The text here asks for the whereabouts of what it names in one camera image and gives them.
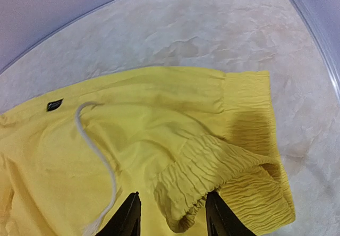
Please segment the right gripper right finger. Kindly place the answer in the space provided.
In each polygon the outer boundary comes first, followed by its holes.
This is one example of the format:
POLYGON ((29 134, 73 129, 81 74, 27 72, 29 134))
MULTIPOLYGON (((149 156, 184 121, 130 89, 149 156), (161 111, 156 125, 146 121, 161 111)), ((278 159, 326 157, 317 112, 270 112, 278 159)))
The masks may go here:
POLYGON ((209 236, 255 236, 217 192, 207 194, 205 208, 209 236))

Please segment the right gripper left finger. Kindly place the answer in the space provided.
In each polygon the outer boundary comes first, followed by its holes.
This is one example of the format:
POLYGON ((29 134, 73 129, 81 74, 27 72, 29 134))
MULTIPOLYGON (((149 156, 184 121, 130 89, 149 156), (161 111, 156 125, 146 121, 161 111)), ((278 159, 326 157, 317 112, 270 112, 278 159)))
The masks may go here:
POLYGON ((138 192, 125 199, 109 222, 96 236, 140 236, 141 200, 138 192))

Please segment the yellow shorts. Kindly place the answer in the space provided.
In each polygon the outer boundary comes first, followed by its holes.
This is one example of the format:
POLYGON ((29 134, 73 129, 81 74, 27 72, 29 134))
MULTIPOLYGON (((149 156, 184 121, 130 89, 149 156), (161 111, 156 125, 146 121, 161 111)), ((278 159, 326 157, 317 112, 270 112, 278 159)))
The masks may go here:
POLYGON ((294 222, 269 73, 147 67, 1 115, 1 235, 94 235, 135 191, 142 235, 205 235, 212 191, 256 235, 294 222))

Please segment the right aluminium frame post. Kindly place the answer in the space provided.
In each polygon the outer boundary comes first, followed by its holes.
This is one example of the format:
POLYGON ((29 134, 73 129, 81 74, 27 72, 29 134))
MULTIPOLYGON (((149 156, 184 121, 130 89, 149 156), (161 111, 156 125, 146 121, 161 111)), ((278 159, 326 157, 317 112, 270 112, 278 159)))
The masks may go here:
POLYGON ((339 0, 290 0, 308 27, 339 93, 339 0))

